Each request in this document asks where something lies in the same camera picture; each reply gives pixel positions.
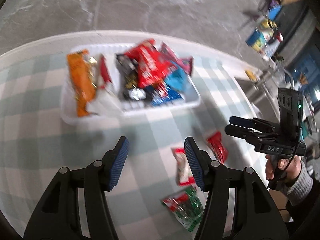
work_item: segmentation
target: yellow and blue package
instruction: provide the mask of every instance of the yellow and blue package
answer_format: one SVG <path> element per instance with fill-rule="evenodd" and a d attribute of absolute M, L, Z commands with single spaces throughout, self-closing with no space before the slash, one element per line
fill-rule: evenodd
<path fill-rule="evenodd" d="M 177 91 L 171 89 L 170 86 L 168 86 L 164 82 L 160 82 L 158 84 L 158 86 L 155 88 L 152 95 L 153 95 L 153 98 L 151 101 L 151 105 L 153 106 L 159 106 L 165 102 L 172 101 L 172 100 L 177 100 L 177 99 L 183 100 L 183 98 Z"/>
<path fill-rule="evenodd" d="M 172 89 L 178 92 L 184 92 L 188 83 L 187 73 L 175 62 L 171 61 L 177 67 L 177 70 L 167 75 L 164 82 Z"/>

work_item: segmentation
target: gray knit sleeve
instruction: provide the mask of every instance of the gray knit sleeve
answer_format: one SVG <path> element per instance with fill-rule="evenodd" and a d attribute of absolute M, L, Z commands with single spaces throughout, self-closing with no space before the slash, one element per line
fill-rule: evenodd
<path fill-rule="evenodd" d="M 295 206 L 307 197 L 312 185 L 313 180 L 307 173 L 304 163 L 301 162 L 301 171 L 296 182 L 291 187 L 287 187 L 285 183 L 283 183 L 280 191 L 290 200 L 291 205 Z"/>

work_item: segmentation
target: red snack bag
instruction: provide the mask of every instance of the red snack bag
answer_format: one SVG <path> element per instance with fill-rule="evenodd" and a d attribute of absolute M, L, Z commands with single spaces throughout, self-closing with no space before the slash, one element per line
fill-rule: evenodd
<path fill-rule="evenodd" d="M 195 184 L 196 181 L 193 178 L 184 148 L 172 149 L 173 155 L 178 163 L 178 176 L 179 176 L 179 186 Z"/>
<path fill-rule="evenodd" d="M 165 43 L 162 43 L 160 52 L 167 60 L 177 63 L 189 76 L 191 76 L 193 68 L 193 57 L 178 58 L 173 50 Z"/>
<path fill-rule="evenodd" d="M 166 60 L 156 49 L 140 46 L 138 61 L 138 87 L 144 88 L 165 78 L 177 70 L 177 66 Z"/>
<path fill-rule="evenodd" d="M 143 46 L 151 48 L 152 50 L 156 50 L 156 48 L 154 47 L 155 43 L 156 41 L 154 39 L 145 40 L 139 45 L 135 46 L 134 48 L 129 49 L 127 52 L 124 53 L 124 55 L 128 56 L 130 59 L 135 59 L 136 61 L 139 61 L 141 54 L 140 48 Z"/>
<path fill-rule="evenodd" d="M 219 131 L 215 132 L 207 139 L 207 142 L 210 144 L 217 160 L 223 164 L 227 160 L 229 152 L 221 143 L 221 133 Z"/>

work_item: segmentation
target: pink snack package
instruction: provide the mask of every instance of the pink snack package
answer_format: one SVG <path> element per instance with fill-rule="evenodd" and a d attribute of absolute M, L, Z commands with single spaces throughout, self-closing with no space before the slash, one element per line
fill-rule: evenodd
<path fill-rule="evenodd" d="M 172 149 L 173 155 L 178 163 L 179 186 L 195 184 L 196 181 L 192 175 L 184 148 Z"/>
<path fill-rule="evenodd" d="M 189 58 L 178 58 L 170 47 L 162 43 L 160 52 L 167 60 L 172 60 L 177 63 L 189 76 L 191 76 L 193 68 L 193 57 Z"/>

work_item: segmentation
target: tablecloth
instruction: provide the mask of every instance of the tablecloth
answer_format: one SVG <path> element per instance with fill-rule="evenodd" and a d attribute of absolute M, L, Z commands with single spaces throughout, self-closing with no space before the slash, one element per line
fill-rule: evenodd
<path fill-rule="evenodd" d="M 0 72 L 0 209 L 20 235 L 60 167 L 86 167 L 122 135 L 130 142 L 128 158 L 118 185 L 106 193 L 119 239 L 192 238 L 160 202 L 181 190 L 171 148 L 182 147 L 188 136 L 210 153 L 205 138 L 220 130 L 230 152 L 226 166 L 241 170 L 252 166 L 265 182 L 264 156 L 223 132 L 230 116 L 250 118 L 254 113 L 219 60 L 193 55 L 192 80 L 202 98 L 198 108 L 106 117 L 71 126 L 61 120 L 59 107 L 66 54 L 35 57 Z M 88 235 L 79 192 L 81 224 Z M 206 195 L 198 195 L 205 204 Z"/>

